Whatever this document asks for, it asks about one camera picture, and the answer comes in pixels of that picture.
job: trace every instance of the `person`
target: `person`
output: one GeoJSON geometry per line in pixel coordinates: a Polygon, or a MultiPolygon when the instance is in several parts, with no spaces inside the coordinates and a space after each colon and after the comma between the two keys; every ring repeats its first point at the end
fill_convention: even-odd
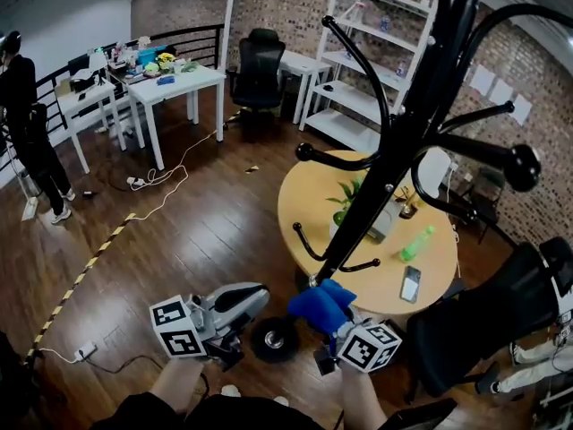
{"type": "MultiPolygon", "coordinates": [[[[370,376],[344,362],[340,363],[344,428],[346,430],[381,428],[387,418],[378,402],[370,376]]],[[[310,417],[285,406],[285,399],[241,397],[236,391],[229,393],[235,396],[219,394],[209,397],[189,413],[192,394],[203,366],[201,361],[194,358],[171,360],[150,391],[128,397],[112,417],[97,422],[91,430],[125,428],[321,430],[310,417]]]]}
{"type": "Polygon", "coordinates": [[[49,219],[56,224],[72,215],[64,203],[73,201],[75,194],[65,170],[52,148],[47,133],[46,122],[42,119],[41,132],[30,129],[33,122],[33,104],[38,101],[36,90],[36,69],[31,59],[20,55],[21,35],[10,33],[0,47],[2,70],[0,74],[0,119],[6,111],[6,122],[16,155],[28,170],[38,187],[46,193],[52,210],[49,219]]]}
{"type": "Polygon", "coordinates": [[[545,377],[566,373],[573,369],[573,340],[567,339],[563,346],[556,346],[553,340],[547,340],[528,350],[515,343],[509,345],[513,364],[531,365],[515,372],[502,381],[492,383],[492,393],[509,393],[520,387],[538,383],[545,377]]]}

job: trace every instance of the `blue cloth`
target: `blue cloth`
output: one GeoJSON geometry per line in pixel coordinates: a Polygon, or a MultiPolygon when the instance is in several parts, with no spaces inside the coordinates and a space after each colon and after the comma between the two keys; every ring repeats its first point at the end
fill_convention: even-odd
{"type": "Polygon", "coordinates": [[[340,309],[346,309],[356,299],[356,295],[352,291],[343,288],[339,283],[333,279],[325,279],[321,283],[321,288],[326,291],[335,303],[338,304],[340,309]]]}
{"type": "Polygon", "coordinates": [[[315,330],[327,334],[335,333],[348,321],[334,299],[320,287],[308,288],[291,299],[288,312],[303,317],[315,330]]]}

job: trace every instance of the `desk leg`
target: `desk leg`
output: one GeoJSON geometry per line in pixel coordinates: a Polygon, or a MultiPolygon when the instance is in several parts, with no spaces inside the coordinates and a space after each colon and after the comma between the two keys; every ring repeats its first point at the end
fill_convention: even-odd
{"type": "MultiPolygon", "coordinates": [[[[328,70],[326,72],[322,72],[321,84],[324,84],[326,82],[328,75],[329,75],[328,70]]],[[[314,100],[314,108],[312,109],[313,113],[315,114],[318,113],[320,104],[321,104],[321,95],[316,94],[316,99],[314,100]]]]}
{"type": "Polygon", "coordinates": [[[140,148],[145,148],[145,141],[143,140],[143,132],[141,131],[141,121],[140,114],[137,111],[137,103],[135,102],[135,97],[132,96],[129,91],[129,106],[132,109],[132,120],[135,125],[135,133],[137,134],[137,142],[140,144],[140,148]]]}
{"type": "Polygon", "coordinates": [[[163,157],[161,156],[161,147],[159,147],[158,130],[155,127],[155,118],[153,117],[153,106],[145,105],[145,117],[147,118],[147,127],[150,129],[151,146],[155,155],[155,162],[159,170],[163,170],[163,157]]]}
{"type": "Polygon", "coordinates": [[[193,124],[199,123],[199,91],[193,91],[193,124]]]}
{"type": "Polygon", "coordinates": [[[193,93],[187,92],[187,120],[193,119],[193,93]]]}
{"type": "Polygon", "coordinates": [[[309,75],[304,74],[301,76],[301,88],[298,90],[298,100],[296,101],[295,117],[293,123],[298,125],[301,120],[301,112],[303,111],[304,94],[306,94],[306,86],[308,85],[309,75]]]}
{"type": "Polygon", "coordinates": [[[65,122],[68,124],[68,133],[70,134],[70,137],[72,137],[73,146],[75,147],[75,152],[78,153],[78,158],[80,158],[83,171],[86,174],[89,174],[90,168],[88,167],[88,161],[86,161],[86,157],[83,155],[83,151],[81,150],[80,140],[78,139],[78,134],[75,129],[75,123],[69,115],[65,116],[65,122]]]}
{"type": "Polygon", "coordinates": [[[217,85],[217,142],[223,142],[223,105],[225,104],[225,82],[217,85]]]}
{"type": "Polygon", "coordinates": [[[108,130],[109,126],[107,125],[106,110],[104,109],[103,102],[98,102],[98,106],[99,106],[99,114],[101,115],[101,124],[104,126],[106,130],[108,130]]]}
{"type": "Polygon", "coordinates": [[[119,121],[119,113],[117,113],[117,104],[115,103],[115,90],[111,91],[109,94],[109,104],[111,105],[111,112],[114,115],[115,130],[117,131],[117,138],[119,139],[119,148],[125,151],[125,137],[124,129],[122,129],[122,124],[119,121]]]}

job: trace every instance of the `shelving unit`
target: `shelving unit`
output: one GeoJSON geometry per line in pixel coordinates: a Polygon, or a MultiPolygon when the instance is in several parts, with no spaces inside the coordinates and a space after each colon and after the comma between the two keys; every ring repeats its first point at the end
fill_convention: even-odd
{"type": "MultiPolygon", "coordinates": [[[[414,54],[410,65],[407,67],[407,73],[405,76],[400,76],[396,72],[392,72],[389,68],[375,64],[371,61],[372,67],[378,75],[382,86],[385,88],[391,88],[398,92],[394,105],[390,110],[390,113],[396,114],[402,106],[404,97],[406,96],[406,93],[410,88],[412,78],[414,77],[415,70],[425,50],[432,25],[435,20],[436,11],[438,9],[438,0],[433,0],[430,5],[425,5],[413,0],[380,1],[400,7],[410,13],[414,13],[425,18],[426,22],[417,45],[391,35],[386,31],[378,30],[363,24],[362,21],[359,20],[359,12],[356,10],[360,5],[361,0],[356,0],[347,11],[337,16],[336,20],[339,25],[346,27],[346,33],[349,37],[352,37],[353,32],[357,30],[368,33],[378,39],[383,39],[392,45],[402,47],[408,52],[414,54]]],[[[328,14],[334,13],[336,2],[337,0],[330,0],[328,14]]],[[[311,86],[304,103],[303,118],[299,129],[303,131],[304,127],[309,125],[337,141],[344,143],[353,150],[372,153],[376,151],[380,141],[380,134],[376,131],[376,126],[371,128],[367,125],[363,125],[349,116],[330,108],[330,102],[335,101],[373,121],[376,125],[379,125],[381,122],[380,108],[376,98],[358,90],[350,84],[342,82],[338,78],[340,75],[340,67],[350,68],[361,74],[365,73],[363,68],[354,60],[353,57],[349,57],[346,51],[325,50],[328,35],[329,29],[323,29],[316,59],[319,62],[331,62],[336,66],[334,80],[329,83],[319,84],[317,83],[319,80],[319,72],[315,71],[313,73],[311,86]],[[314,115],[309,116],[313,94],[318,94],[319,96],[328,99],[328,105],[325,110],[322,110],[320,113],[316,113],[319,104],[319,101],[317,100],[314,107],[314,115]]]]}

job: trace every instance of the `black pants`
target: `black pants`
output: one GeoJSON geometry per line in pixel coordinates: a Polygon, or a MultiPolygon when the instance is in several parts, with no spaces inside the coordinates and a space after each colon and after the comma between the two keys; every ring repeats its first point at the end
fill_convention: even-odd
{"type": "Polygon", "coordinates": [[[17,133],[11,132],[11,135],[18,159],[39,189],[46,193],[54,214],[59,215],[64,210],[64,200],[60,193],[66,194],[72,186],[52,145],[49,140],[26,142],[17,133]]]}

